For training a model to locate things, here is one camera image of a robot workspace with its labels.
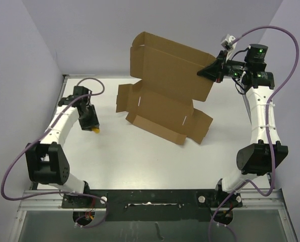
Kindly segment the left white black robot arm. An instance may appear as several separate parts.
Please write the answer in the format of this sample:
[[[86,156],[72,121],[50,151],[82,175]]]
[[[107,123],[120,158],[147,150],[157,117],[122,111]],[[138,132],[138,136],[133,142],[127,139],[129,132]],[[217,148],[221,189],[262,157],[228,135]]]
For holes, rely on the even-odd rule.
[[[71,174],[63,146],[76,122],[83,131],[100,131],[91,96],[90,89],[74,86],[72,95],[60,99],[46,135],[25,152],[30,181],[74,193],[73,201],[80,207],[90,204],[90,188]]]

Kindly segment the small yellow cylinder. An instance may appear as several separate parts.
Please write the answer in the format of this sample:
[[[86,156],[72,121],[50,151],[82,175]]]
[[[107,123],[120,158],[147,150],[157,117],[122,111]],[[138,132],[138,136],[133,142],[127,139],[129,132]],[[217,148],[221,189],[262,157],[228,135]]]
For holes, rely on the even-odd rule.
[[[97,127],[93,127],[93,128],[92,128],[92,131],[93,131],[94,133],[98,134],[98,133],[100,132],[100,129],[97,128]]]

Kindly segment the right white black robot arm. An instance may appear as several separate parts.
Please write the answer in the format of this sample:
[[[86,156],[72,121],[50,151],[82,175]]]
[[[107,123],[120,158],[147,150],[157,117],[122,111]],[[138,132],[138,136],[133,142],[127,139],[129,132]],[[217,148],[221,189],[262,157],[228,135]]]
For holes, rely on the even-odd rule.
[[[277,166],[288,155],[288,147],[281,143],[275,124],[272,96],[275,93],[274,75],[265,70],[268,47],[249,45],[243,51],[246,53],[243,62],[230,57],[234,49],[234,46],[225,44],[216,60],[197,72],[198,76],[216,83],[222,82],[224,77],[232,78],[246,101],[251,123],[251,141],[237,152],[237,168],[217,183],[216,191],[212,194],[219,206],[228,203],[230,194],[238,193],[253,179],[267,173],[275,175]]]

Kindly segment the brown cardboard box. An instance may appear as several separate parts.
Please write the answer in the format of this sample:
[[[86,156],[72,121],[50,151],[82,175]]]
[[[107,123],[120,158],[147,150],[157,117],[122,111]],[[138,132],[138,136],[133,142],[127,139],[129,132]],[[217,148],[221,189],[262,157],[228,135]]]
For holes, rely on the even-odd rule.
[[[121,84],[116,112],[136,127],[177,145],[186,138],[201,144],[213,119],[194,108],[205,102],[213,82],[197,75],[216,58],[198,49],[147,32],[130,48],[130,75],[135,84]]]

